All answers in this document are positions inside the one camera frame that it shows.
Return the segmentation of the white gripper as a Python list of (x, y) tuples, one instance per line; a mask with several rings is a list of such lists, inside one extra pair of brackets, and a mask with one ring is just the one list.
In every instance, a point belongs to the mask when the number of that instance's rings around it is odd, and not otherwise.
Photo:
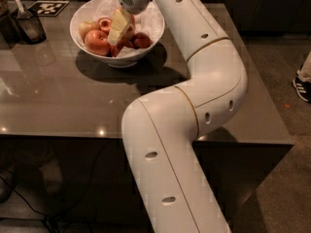
[(139, 15), (144, 12), (151, 0), (119, 0), (120, 8), (114, 11), (108, 35), (110, 45), (115, 45), (130, 25), (130, 14)]

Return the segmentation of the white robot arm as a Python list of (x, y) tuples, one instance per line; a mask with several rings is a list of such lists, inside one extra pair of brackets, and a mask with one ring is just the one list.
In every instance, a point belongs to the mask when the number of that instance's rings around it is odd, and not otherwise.
[(138, 14), (155, 1), (187, 62), (187, 81), (124, 111), (125, 153), (155, 233), (231, 233), (192, 148), (228, 122), (247, 91), (234, 44), (200, 0), (120, 0)]

